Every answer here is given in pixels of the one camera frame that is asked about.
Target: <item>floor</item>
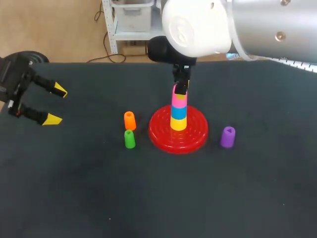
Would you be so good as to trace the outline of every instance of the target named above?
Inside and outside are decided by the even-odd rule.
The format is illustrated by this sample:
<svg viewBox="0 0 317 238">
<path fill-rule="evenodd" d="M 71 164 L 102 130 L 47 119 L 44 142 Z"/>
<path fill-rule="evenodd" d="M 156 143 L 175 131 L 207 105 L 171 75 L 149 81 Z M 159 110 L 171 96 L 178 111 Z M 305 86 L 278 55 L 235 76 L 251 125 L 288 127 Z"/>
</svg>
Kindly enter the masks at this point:
<svg viewBox="0 0 317 238">
<path fill-rule="evenodd" d="M 86 62 L 105 56 L 105 18 L 94 21 L 100 3 L 101 0 L 0 1 L 0 57 L 25 50 L 39 51 L 51 62 Z M 225 60 L 225 56 L 201 60 Z M 126 62 L 151 61 L 143 56 L 130 57 Z"/>
</svg>

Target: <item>red base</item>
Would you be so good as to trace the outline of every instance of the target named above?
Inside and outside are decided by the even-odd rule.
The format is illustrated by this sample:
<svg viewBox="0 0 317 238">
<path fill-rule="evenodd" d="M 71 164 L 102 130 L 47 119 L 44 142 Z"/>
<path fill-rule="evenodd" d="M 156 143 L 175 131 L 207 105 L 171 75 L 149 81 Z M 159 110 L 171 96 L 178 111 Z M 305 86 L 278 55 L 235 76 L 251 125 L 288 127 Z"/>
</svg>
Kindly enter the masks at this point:
<svg viewBox="0 0 317 238">
<path fill-rule="evenodd" d="M 188 154 L 201 148 L 208 138 L 208 123 L 196 108 L 187 107 L 187 128 L 176 131 L 170 127 L 171 105 L 154 113 L 149 136 L 159 149 L 172 154 Z"/>
</svg>

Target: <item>plastic bin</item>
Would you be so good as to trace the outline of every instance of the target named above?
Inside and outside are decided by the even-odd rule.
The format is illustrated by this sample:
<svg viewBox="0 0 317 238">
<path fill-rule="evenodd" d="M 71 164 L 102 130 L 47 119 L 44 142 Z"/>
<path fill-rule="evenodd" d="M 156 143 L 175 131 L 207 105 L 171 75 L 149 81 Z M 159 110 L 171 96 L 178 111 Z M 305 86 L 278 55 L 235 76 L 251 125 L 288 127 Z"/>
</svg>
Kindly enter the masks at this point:
<svg viewBox="0 0 317 238">
<path fill-rule="evenodd" d="M 118 27 L 126 32 L 149 32 L 154 0 L 112 0 Z"/>
</svg>

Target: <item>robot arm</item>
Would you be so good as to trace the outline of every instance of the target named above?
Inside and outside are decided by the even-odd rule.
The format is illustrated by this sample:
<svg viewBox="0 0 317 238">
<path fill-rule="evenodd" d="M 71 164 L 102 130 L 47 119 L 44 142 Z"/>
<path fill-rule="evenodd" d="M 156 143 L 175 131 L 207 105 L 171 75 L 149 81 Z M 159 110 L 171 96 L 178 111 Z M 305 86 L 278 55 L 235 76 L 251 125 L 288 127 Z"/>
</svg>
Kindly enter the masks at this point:
<svg viewBox="0 0 317 238">
<path fill-rule="evenodd" d="M 67 95 L 66 90 L 57 82 L 39 76 L 22 54 L 0 58 L 0 101 L 8 103 L 9 114 L 17 118 L 24 116 L 40 125 L 59 124 L 61 118 L 48 112 L 37 111 L 21 102 L 31 83 L 63 98 Z"/>
<path fill-rule="evenodd" d="M 181 54 L 239 53 L 317 62 L 316 0 L 163 0 L 163 29 Z"/>
</svg>

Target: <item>yellow ring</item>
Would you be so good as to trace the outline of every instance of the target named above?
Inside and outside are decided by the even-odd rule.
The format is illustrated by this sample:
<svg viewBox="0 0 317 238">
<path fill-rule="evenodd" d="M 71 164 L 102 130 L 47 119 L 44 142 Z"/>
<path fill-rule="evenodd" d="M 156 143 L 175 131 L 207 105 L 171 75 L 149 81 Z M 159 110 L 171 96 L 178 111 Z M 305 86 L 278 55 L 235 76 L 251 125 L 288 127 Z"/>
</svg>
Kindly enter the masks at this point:
<svg viewBox="0 0 317 238">
<path fill-rule="evenodd" d="M 181 131 L 181 130 L 185 130 L 187 127 L 187 117 L 185 117 L 182 120 L 177 120 L 174 118 L 170 118 L 170 127 L 173 130 L 177 130 L 177 131 Z"/>
</svg>

